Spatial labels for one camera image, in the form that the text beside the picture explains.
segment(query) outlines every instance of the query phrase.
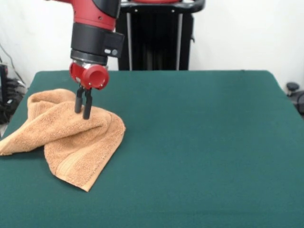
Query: black cable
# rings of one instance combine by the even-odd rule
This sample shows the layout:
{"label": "black cable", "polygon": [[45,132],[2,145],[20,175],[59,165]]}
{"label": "black cable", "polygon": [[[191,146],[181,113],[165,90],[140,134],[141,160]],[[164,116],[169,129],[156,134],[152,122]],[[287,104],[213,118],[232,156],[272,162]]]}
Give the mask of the black cable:
{"label": "black cable", "polygon": [[0,103],[0,124],[10,122],[26,92],[25,87],[17,79],[7,78],[5,88],[7,101]]}
{"label": "black cable", "polygon": [[16,69],[15,69],[14,62],[13,62],[12,57],[7,53],[7,51],[4,49],[4,47],[2,46],[1,43],[0,43],[0,48],[1,48],[2,51],[7,55],[7,57],[9,57],[10,62],[11,62],[11,67],[12,67],[13,70],[15,71],[17,77],[20,79],[20,81],[21,81],[23,84],[25,84],[25,82],[23,81],[22,77],[18,74],[18,72],[17,72]]}
{"label": "black cable", "polygon": [[296,100],[296,108],[297,108],[297,110],[298,110],[299,113],[301,113],[301,112],[300,112],[300,104],[299,104],[299,102],[300,102],[300,99],[301,99],[302,96],[304,96],[304,92],[302,92],[302,93],[298,96],[298,98],[297,98],[297,100]]}

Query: black stand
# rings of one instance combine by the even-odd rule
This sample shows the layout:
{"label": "black stand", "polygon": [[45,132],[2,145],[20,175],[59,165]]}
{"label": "black stand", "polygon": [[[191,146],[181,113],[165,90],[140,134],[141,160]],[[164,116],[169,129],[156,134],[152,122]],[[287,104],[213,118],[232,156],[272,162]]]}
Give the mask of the black stand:
{"label": "black stand", "polygon": [[125,35],[119,70],[188,70],[193,40],[192,13],[205,0],[192,3],[123,2],[116,31]]}

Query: green tablecloth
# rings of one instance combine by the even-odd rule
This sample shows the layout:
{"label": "green tablecloth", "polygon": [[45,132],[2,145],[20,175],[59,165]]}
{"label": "green tablecloth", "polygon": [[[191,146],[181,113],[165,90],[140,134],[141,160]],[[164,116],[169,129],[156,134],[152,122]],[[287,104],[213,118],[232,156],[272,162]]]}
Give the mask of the green tablecloth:
{"label": "green tablecloth", "polygon": [[[27,97],[76,91],[38,73]],[[43,148],[0,158],[0,228],[303,228],[304,125],[265,71],[111,72],[94,105],[127,131],[89,193],[52,176]]]}

